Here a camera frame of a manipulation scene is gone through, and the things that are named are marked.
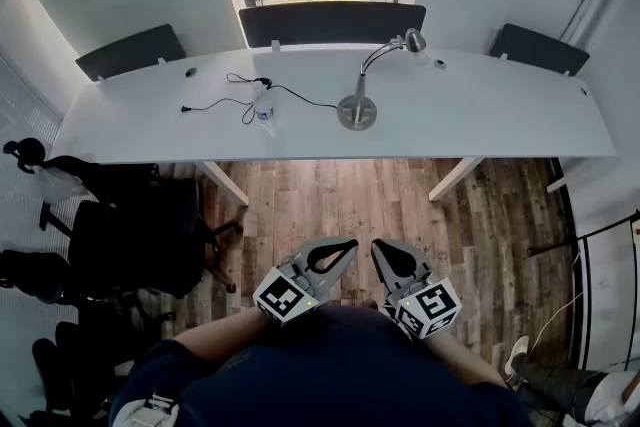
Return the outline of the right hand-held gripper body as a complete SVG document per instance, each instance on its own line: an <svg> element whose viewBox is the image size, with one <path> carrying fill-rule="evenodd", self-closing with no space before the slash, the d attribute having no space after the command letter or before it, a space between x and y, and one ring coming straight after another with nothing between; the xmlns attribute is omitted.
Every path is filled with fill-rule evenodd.
<svg viewBox="0 0 640 427"><path fill-rule="evenodd" d="M409 336L424 339L449 326L461 310L461 302L448 278L412 284L388 298L393 320Z"/></svg>

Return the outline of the wide dark desk divider panel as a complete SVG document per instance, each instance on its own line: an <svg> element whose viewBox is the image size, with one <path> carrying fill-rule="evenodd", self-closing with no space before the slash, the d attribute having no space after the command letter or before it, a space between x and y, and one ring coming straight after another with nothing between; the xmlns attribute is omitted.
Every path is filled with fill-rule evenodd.
<svg viewBox="0 0 640 427"><path fill-rule="evenodd" d="M363 1L300 2L239 11L248 46L386 43L406 30L421 29L420 5Z"/></svg>

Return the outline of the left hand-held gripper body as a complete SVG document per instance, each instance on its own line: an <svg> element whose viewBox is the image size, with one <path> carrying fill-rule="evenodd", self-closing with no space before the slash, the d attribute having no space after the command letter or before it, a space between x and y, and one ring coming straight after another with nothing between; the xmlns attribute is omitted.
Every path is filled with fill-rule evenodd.
<svg viewBox="0 0 640 427"><path fill-rule="evenodd" d="M257 287L253 300L279 327L310 314L328 302L319 271L323 259L308 266L301 253L274 266Z"/></svg>

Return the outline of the white table leg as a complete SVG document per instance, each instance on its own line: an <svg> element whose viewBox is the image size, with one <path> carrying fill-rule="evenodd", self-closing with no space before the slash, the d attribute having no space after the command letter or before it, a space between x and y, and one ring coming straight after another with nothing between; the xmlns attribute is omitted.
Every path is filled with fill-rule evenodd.
<svg viewBox="0 0 640 427"><path fill-rule="evenodd" d="M196 162L196 167L211 181L213 181L229 198L239 206L249 205L248 196L240 187L213 161Z"/></svg>
<svg viewBox="0 0 640 427"><path fill-rule="evenodd" d="M442 178L438 184L429 192L431 202L440 201L450 190L455 188L467 175L469 175L481 162L483 158L463 158L454 168Z"/></svg>

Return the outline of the person's right forearm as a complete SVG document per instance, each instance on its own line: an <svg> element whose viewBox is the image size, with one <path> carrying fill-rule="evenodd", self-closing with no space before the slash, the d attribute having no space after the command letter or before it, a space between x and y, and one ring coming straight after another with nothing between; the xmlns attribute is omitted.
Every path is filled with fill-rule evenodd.
<svg viewBox="0 0 640 427"><path fill-rule="evenodd" d="M426 348L467 385L490 383L506 388L500 374L480 356L461 344L445 330L440 330L422 340Z"/></svg>

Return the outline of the silver metal desk lamp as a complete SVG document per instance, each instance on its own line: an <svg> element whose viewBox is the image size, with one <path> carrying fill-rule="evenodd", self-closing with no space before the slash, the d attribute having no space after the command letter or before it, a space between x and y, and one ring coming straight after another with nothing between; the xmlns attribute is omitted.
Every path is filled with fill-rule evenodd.
<svg viewBox="0 0 640 427"><path fill-rule="evenodd" d="M409 28L404 35L392 38L363 60L354 93L344 97L337 106L338 120L345 128L352 131L364 131L375 123L377 107L366 96L366 72L377 59L396 50L407 50L413 55L425 54L425 38L418 29Z"/></svg>

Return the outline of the person's navy shirt torso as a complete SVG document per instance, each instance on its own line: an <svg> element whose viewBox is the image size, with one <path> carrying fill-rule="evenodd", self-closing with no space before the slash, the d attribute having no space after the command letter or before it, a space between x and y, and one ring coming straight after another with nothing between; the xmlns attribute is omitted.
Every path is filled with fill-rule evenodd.
<svg viewBox="0 0 640 427"><path fill-rule="evenodd" d="M387 316L353 306L272 322L221 363L164 340L129 372L109 427L153 394L179 404L175 427L531 427L508 387L465 384Z"/></svg>

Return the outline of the black metal rack frame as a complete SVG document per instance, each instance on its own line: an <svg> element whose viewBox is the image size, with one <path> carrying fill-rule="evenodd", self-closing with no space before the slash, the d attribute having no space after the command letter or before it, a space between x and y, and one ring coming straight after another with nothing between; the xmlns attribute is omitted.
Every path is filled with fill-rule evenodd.
<svg viewBox="0 0 640 427"><path fill-rule="evenodd" d="M542 255L553 250L569 247L573 254L574 260L571 263L572 272L574 273L574 292L573 299L556 311L549 321L541 328L537 334L537 344L541 335L550 324L550 322L562 311L568 307L572 307L573 331L570 349L570 362L581 370L585 370L588 365L591 331L592 331L592 315L593 315L593 297L592 297L592 273L591 260L589 251L589 240L601 234L617 229L620 226L627 227L632 238L633 244L633 264L634 264L634 309L632 326L630 330L630 339L626 357L623 360L616 361L604 366L604 369L622 365L627 370L631 362L640 361L640 356L633 356L632 349L634 346L634 337L636 333L636 322L638 318L637 301L640 298L640 264L638 263L637 248L640 245L640 209L623 219L611 223L605 227L595 231L578 236L575 233L568 235L561 242L548 244L545 246L529 247L526 255L529 258Z"/></svg>

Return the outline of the person's left forearm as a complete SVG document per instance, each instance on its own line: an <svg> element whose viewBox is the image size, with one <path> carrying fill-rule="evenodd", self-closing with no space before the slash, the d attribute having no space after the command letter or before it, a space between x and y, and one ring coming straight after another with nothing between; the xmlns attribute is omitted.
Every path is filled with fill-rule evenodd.
<svg viewBox="0 0 640 427"><path fill-rule="evenodd" d="M270 318L253 307L186 330L174 340L198 358L221 363L250 346L271 325Z"/></svg>

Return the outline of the small white plug adapter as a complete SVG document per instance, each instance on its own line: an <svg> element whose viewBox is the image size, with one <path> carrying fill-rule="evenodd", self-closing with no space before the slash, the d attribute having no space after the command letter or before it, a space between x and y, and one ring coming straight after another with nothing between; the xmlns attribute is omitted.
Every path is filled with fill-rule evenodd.
<svg viewBox="0 0 640 427"><path fill-rule="evenodd" d="M254 86L253 106L260 126L271 138L274 138L276 134L274 95L267 85L257 83Z"/></svg>

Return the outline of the black office chair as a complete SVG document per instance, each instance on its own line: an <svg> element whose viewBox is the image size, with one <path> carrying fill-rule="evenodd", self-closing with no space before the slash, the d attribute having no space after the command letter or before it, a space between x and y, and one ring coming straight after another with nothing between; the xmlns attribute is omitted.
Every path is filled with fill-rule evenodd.
<svg viewBox="0 0 640 427"><path fill-rule="evenodd" d="M217 237L242 226L236 219L207 224L198 180L162 177L152 164L104 165L71 156L40 167L78 179L95 197L78 207L68 259L98 290L146 288L182 298L209 271L235 292L216 260Z"/></svg>
<svg viewBox="0 0 640 427"><path fill-rule="evenodd" d="M162 325L175 319L172 311L150 316L135 291L101 290L96 283L59 254L0 251L0 287L79 313L76 323L57 324L53 341L41 338L32 345L46 409L25 418L26 425L106 427L124 382L116 368L159 342Z"/></svg>

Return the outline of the white plastic bag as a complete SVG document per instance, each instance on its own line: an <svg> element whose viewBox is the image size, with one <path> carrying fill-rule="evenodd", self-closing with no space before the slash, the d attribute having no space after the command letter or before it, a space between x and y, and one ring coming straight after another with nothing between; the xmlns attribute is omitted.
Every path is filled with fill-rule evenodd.
<svg viewBox="0 0 640 427"><path fill-rule="evenodd" d="M49 204L89 194L88 189L78 177L55 167L35 166L34 176L42 199Z"/></svg>

